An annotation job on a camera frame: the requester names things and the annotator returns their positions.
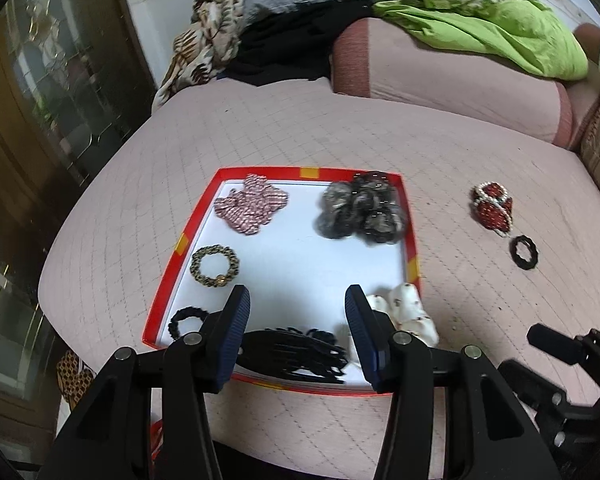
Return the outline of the white dotted scrunchie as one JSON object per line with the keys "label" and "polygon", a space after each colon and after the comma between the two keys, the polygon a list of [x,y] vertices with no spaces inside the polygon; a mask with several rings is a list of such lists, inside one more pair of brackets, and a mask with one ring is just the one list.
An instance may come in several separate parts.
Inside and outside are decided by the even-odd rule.
{"label": "white dotted scrunchie", "polygon": [[414,284],[403,283],[391,289],[387,297],[367,295],[373,310],[384,312],[397,330],[416,336],[430,348],[437,347],[439,335],[434,320],[422,307]]}

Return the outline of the red dotted scrunchie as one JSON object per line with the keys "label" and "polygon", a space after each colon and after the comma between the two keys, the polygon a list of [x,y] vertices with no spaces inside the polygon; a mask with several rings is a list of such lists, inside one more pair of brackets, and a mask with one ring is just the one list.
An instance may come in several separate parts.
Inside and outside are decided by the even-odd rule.
{"label": "red dotted scrunchie", "polygon": [[478,222],[499,236],[509,236],[513,227],[513,197],[498,182],[483,182],[471,191],[472,210]]}

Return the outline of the black hair comb clip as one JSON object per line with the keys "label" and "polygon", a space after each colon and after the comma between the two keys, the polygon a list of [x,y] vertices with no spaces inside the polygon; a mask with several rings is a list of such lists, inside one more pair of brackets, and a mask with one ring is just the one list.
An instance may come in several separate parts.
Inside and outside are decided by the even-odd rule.
{"label": "black hair comb clip", "polygon": [[278,379],[343,384],[349,360],[334,334],[317,328],[303,333],[288,327],[246,333],[236,364]]}

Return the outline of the grey furry scrunchie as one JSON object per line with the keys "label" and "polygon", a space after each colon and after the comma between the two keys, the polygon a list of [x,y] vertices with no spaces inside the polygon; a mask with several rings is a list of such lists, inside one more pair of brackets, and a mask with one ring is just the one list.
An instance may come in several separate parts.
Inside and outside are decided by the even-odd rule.
{"label": "grey furry scrunchie", "polygon": [[320,206],[315,227],[330,240],[356,235],[372,245],[396,244],[406,231],[398,190],[382,172],[359,172],[350,181],[332,182]]}

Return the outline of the red white plaid scrunchie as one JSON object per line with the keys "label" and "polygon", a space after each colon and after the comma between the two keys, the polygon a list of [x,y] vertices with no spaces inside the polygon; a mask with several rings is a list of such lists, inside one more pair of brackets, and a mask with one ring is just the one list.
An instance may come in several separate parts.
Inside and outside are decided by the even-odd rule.
{"label": "red white plaid scrunchie", "polygon": [[277,211],[288,205],[289,195],[276,188],[265,176],[248,174],[242,188],[232,188],[226,197],[214,201],[215,214],[239,234],[256,235],[272,221]]}

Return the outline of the leopard pattern slipper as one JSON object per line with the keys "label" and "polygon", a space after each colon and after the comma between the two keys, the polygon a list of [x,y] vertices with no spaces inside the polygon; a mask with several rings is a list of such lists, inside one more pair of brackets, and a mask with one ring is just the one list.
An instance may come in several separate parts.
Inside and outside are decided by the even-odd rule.
{"label": "leopard pattern slipper", "polygon": [[95,374],[72,350],[67,350],[59,360],[56,374],[60,394],[73,411],[93,382]]}

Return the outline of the pink quilted mattress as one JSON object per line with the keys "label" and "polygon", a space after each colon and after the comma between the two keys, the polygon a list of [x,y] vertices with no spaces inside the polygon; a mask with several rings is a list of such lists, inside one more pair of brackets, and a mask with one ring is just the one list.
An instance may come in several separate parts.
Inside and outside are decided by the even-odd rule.
{"label": "pink quilted mattress", "polygon": [[[50,324],[99,370],[142,348],[161,275],[215,171],[227,166],[375,169],[402,174],[415,220],[422,302],[440,344],[516,359],[592,403],[579,367],[528,344],[542,323],[600,330],[600,192],[578,156],[487,122],[340,96],[325,81],[254,88],[224,79],[180,92],[86,189],[48,254],[38,298]],[[472,189],[513,197],[509,236],[484,228]]]}

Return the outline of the red shallow box tray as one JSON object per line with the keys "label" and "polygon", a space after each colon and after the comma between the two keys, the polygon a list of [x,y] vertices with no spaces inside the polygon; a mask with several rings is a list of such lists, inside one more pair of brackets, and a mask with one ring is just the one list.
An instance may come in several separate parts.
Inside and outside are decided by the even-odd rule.
{"label": "red shallow box tray", "polygon": [[[214,210],[230,191],[242,189],[255,174],[288,195],[287,205],[273,214],[259,233],[232,230]],[[349,344],[344,308],[346,291],[358,285],[367,295],[385,295],[404,282],[420,283],[415,232],[407,226],[396,243],[373,244],[361,235],[330,240],[317,231],[321,199],[332,182],[350,181],[358,170],[309,167],[225,167],[207,184],[175,244],[149,309],[142,341],[160,349],[172,342],[168,330],[173,315],[186,307],[209,313],[224,307],[232,287],[250,292],[248,330],[311,328]],[[196,250],[220,245],[238,259],[238,273],[224,287],[196,281],[190,264]]]}

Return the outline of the pink quilted bolster pillow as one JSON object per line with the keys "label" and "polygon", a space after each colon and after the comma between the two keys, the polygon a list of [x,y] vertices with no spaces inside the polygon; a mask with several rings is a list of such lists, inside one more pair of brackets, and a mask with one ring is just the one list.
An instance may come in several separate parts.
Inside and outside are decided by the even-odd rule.
{"label": "pink quilted bolster pillow", "polygon": [[332,88],[490,122],[561,148],[571,140],[572,107],[560,82],[490,56],[430,48],[379,18],[362,18],[337,38]]}

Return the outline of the lime green blanket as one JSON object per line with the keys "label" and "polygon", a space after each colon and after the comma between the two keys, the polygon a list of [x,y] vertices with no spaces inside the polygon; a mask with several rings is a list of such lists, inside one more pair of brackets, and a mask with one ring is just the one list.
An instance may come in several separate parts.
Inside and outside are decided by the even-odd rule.
{"label": "lime green blanket", "polygon": [[435,49],[505,58],[548,79],[588,73],[572,31],[539,0],[381,0],[374,13]]}

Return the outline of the wooden glass door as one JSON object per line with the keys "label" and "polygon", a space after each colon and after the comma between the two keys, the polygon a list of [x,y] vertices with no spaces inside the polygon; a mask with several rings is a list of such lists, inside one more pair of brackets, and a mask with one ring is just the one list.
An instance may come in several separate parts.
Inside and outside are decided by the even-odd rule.
{"label": "wooden glass door", "polygon": [[55,437],[65,343],[38,303],[53,241],[146,120],[154,84],[125,0],[0,0],[0,450]]}

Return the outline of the leaf patterned cloth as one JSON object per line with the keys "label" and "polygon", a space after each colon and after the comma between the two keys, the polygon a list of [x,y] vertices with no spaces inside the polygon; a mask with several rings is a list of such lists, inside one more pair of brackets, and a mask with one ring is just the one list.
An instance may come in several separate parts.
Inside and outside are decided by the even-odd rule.
{"label": "leaf patterned cloth", "polygon": [[172,58],[151,104],[151,113],[179,91],[209,81],[237,55],[244,0],[194,0],[190,24],[176,36]]}

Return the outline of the black cloth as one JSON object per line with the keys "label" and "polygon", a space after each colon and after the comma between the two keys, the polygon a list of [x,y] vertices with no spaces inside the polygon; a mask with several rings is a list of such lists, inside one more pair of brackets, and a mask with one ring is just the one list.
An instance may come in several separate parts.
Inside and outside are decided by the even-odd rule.
{"label": "black cloth", "polygon": [[330,77],[337,38],[353,23],[373,15],[370,0],[307,3],[271,14],[246,27],[224,77],[261,87],[289,79]]}

